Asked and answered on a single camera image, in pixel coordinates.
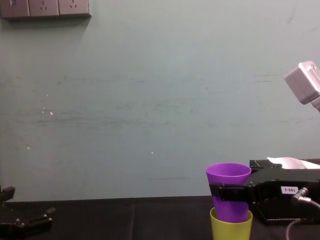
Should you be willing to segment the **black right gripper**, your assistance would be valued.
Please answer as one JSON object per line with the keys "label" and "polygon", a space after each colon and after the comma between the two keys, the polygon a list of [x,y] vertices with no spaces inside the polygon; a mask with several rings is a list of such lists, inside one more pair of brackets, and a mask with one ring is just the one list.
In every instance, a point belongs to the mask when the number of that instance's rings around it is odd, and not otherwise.
{"label": "black right gripper", "polygon": [[221,201],[253,203],[251,209],[267,225],[287,225],[301,219],[305,225],[320,223],[320,209],[293,200],[302,188],[305,196],[320,203],[319,169],[284,169],[270,160],[250,160],[251,185],[210,183],[213,197]]}

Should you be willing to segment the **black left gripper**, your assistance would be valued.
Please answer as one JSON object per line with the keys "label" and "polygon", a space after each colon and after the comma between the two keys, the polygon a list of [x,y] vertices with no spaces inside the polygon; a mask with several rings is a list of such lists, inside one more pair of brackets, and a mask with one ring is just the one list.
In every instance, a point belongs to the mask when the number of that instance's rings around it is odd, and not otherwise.
{"label": "black left gripper", "polygon": [[[16,188],[9,186],[0,190],[0,204],[14,198]],[[0,238],[6,240],[25,239],[31,235],[32,231],[49,230],[52,227],[53,213],[56,212],[55,207],[51,207],[40,215],[23,219],[16,217],[13,222],[5,222],[0,224]]]}

